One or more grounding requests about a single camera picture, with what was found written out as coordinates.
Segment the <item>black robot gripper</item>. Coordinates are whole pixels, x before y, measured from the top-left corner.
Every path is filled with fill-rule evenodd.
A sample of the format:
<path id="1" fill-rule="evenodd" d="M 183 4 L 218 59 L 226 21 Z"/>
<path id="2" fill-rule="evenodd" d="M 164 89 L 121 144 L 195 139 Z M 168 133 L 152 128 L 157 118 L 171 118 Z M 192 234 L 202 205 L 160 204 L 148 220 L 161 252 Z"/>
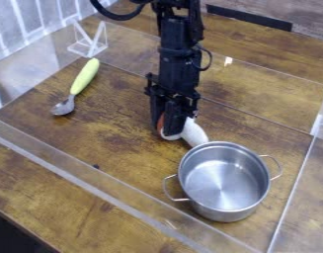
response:
<path id="1" fill-rule="evenodd" d="M 159 48 L 159 73 L 147 74 L 145 94 L 151 98 L 152 126 L 157 126 L 163 113 L 163 134 L 180 134 L 187 119 L 196 116 L 195 88 L 199 83 L 202 51 L 191 48 Z"/>

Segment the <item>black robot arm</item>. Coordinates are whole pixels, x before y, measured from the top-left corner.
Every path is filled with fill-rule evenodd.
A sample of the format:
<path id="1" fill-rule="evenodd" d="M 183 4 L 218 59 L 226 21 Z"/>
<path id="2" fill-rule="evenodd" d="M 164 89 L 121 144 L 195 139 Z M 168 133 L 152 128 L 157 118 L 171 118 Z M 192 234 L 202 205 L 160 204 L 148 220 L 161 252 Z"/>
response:
<path id="1" fill-rule="evenodd" d="M 159 73 L 147 74 L 145 94 L 151 98 L 152 125 L 164 136 L 183 132 L 195 118 L 200 95 L 195 88 L 202 66 L 203 23 L 199 0 L 155 0 L 160 35 Z"/>

